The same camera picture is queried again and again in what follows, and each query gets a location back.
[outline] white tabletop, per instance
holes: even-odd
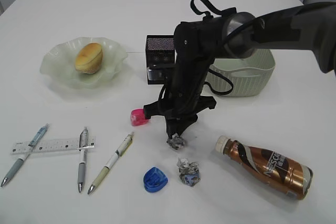
[[[210,0],[255,16],[300,5],[298,0]],[[311,52],[274,50],[274,74],[262,93],[218,98],[199,114],[184,137],[188,147],[166,144],[162,117],[130,125],[133,109],[155,101],[148,86],[145,37],[173,34],[180,21],[200,20],[190,0],[17,0],[0,16],[0,176],[17,158],[11,146],[29,141],[45,123],[45,139],[76,137],[84,126],[97,147],[88,154],[84,193],[77,192],[78,152],[34,154],[0,190],[0,223],[335,223],[333,157],[336,78],[322,74]],[[76,37],[107,37],[129,52],[108,87],[71,90],[39,74],[43,55]],[[208,88],[205,95],[210,95]],[[89,184],[126,135],[133,144],[100,187]],[[291,157],[314,171],[310,191],[296,202],[263,185],[214,151],[222,134]],[[197,161],[201,181],[193,188],[178,178],[177,158]],[[156,166],[169,178],[147,193],[143,175]]]

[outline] brown bottle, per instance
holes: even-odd
[[[218,139],[216,151],[228,155],[260,181],[293,199],[302,200],[308,192],[313,177],[312,170],[290,158],[243,145],[225,136]]]

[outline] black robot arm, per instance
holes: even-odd
[[[210,65],[216,58],[249,57],[255,49],[312,50],[322,72],[335,69],[336,4],[316,3],[280,10],[258,18],[237,13],[236,8],[217,10],[201,0],[213,13],[199,22],[181,22],[174,32],[177,53],[172,75],[166,77],[159,99],[144,106],[145,117],[162,115],[166,120],[168,143],[175,149],[184,145],[183,131],[197,121],[197,113],[214,109],[213,97],[201,92]]]

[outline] bread roll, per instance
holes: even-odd
[[[103,50],[99,43],[87,44],[77,54],[75,69],[81,73],[96,73],[103,60]]]

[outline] pink object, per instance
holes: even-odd
[[[148,119],[145,119],[145,114],[143,113],[143,109],[133,110],[131,112],[131,124],[133,126],[139,126],[142,124],[148,123]]]

